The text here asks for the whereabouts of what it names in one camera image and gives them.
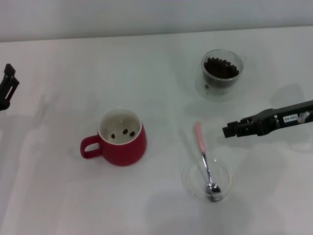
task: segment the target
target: white wall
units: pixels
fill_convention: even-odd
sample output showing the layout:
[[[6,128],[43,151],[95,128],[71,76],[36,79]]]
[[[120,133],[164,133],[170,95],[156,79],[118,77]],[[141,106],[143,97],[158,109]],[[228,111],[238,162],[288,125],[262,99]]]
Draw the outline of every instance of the white wall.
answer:
[[[1,0],[0,41],[313,25],[312,0]]]

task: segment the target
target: black clamp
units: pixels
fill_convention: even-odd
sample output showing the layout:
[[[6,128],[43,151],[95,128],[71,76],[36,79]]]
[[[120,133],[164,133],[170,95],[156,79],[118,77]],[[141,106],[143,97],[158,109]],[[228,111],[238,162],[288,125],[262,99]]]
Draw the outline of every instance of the black clamp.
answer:
[[[305,120],[298,121],[304,113],[310,114],[312,110],[313,100],[280,109],[266,109],[257,115],[246,117],[240,122],[228,123],[227,127],[223,128],[223,132],[225,138],[236,135],[237,137],[264,136],[277,129],[313,121],[313,115],[308,115]]]
[[[20,83],[14,75],[15,69],[10,64],[6,64],[4,78],[0,83],[0,111],[10,107],[10,100]]]

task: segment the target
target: label on robot arm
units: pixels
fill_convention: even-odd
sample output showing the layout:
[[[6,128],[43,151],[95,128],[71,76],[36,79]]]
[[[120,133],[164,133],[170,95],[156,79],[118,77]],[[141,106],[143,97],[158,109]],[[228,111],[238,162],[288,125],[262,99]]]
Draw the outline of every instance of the label on robot arm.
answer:
[[[290,121],[297,121],[298,120],[298,114],[293,114],[293,115],[289,115],[289,116],[284,116],[283,117],[284,122],[290,122]]]

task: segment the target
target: red mug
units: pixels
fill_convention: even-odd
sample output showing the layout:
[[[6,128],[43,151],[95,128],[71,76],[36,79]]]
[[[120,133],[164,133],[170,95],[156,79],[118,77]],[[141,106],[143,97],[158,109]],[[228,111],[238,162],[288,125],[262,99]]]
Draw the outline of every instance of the red mug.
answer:
[[[96,150],[86,151],[91,144],[99,144]],[[133,111],[117,108],[108,111],[99,121],[98,134],[80,144],[80,153],[85,159],[103,156],[113,165],[131,165],[145,153],[146,132],[142,121]]]

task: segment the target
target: glass cup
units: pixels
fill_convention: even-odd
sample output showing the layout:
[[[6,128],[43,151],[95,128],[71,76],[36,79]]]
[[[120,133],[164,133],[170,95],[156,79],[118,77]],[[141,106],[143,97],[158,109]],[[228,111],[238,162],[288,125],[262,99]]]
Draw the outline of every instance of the glass cup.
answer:
[[[211,75],[204,67],[204,63],[207,61],[209,57],[219,58],[221,60],[226,60],[230,62],[232,65],[237,67],[239,74],[232,78],[218,78],[218,77]],[[206,84],[210,88],[212,87],[215,89],[226,89],[226,88],[231,87],[233,84],[235,84],[238,81],[243,71],[244,66],[240,57],[236,55],[234,52],[231,52],[229,50],[224,50],[224,49],[216,49],[205,54],[205,56],[202,58],[202,61],[201,61],[201,67],[202,67],[203,78]]]
[[[183,183],[193,196],[205,202],[219,202],[225,199],[232,187],[232,175],[228,167],[217,159],[207,159],[212,180],[219,186],[221,193],[207,194],[208,176],[203,160],[186,167],[183,171]]]

